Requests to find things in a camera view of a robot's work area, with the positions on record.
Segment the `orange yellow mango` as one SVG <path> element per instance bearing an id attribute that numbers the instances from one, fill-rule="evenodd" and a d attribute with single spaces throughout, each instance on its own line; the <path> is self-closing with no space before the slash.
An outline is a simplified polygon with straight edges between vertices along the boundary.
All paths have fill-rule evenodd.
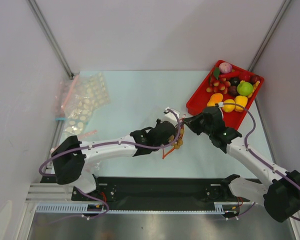
<path id="1" fill-rule="evenodd" d="M 214 93 L 213 95 L 211 95 L 209 101 L 207 102 L 206 106 L 207 107 L 215 107 L 216 105 L 218 105 L 220 102 L 223 101 L 223 94 L 221 93 Z"/>

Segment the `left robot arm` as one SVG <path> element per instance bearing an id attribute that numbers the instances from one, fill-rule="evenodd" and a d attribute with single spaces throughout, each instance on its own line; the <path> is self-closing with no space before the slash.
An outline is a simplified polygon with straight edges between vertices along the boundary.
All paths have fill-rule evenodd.
<path id="1" fill-rule="evenodd" d="M 59 185 L 78 181 L 87 183 L 82 194 L 89 200 L 100 195 L 100 187 L 95 183 L 89 170 L 98 162 L 120 157 L 149 155 L 176 142 L 181 133 L 181 122 L 156 121 L 155 127 L 135 130 L 130 134 L 110 141 L 83 143 L 76 135 L 69 136 L 52 152 L 52 165 Z"/>

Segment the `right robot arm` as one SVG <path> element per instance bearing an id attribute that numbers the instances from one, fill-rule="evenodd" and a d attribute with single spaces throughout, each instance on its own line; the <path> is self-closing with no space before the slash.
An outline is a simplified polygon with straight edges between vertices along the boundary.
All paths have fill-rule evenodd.
<path id="1" fill-rule="evenodd" d="M 265 208 L 277 222 L 284 222 L 300 211 L 300 173 L 270 162 L 254 151 L 236 129 L 228 127 L 221 109 L 206 107 L 202 113 L 183 120 L 193 133 L 206 134 L 211 143 L 251 171 L 259 183 L 232 175 L 220 188 L 221 196 L 232 201 L 235 197 L 248 199 Z"/>

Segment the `clear zip bag orange zipper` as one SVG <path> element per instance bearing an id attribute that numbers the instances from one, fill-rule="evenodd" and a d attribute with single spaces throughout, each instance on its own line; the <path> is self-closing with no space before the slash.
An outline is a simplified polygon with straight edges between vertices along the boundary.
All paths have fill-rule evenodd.
<path id="1" fill-rule="evenodd" d="M 160 119 L 160 120 L 162 120 L 162 118 L 163 118 L 163 116 L 164 116 L 164 110 L 163 110 L 163 115 L 161 116 L 161 117 L 158 117 L 157 119 Z M 180 135 L 180 130 L 181 130 L 181 127 L 182 126 L 184 126 L 184 124 L 183 124 L 183 119 L 185 118 L 185 115 L 180 115 L 180 117 L 179 117 L 179 119 L 177 119 L 177 126 L 179 127 L 179 131 L 178 131 L 178 133 L 177 133 L 177 136 L 176 136 L 176 138 L 172 141 L 172 143 L 171 144 L 169 144 L 169 145 L 164 145 L 164 146 L 161 146 L 161 147 L 154 147 L 154 149 L 149 149 L 149 151 L 151 152 L 151 153 L 155 153 L 155 152 L 158 152 L 158 151 L 161 151 L 161 159 L 162 160 L 164 160 L 165 158 L 167 158 L 171 153 L 173 153 L 173 152 L 175 152 L 176 150 L 179 150 L 179 149 L 173 149 L 173 145 L 174 145 L 174 143 L 178 140 L 178 138 L 179 138 L 179 135 Z"/>

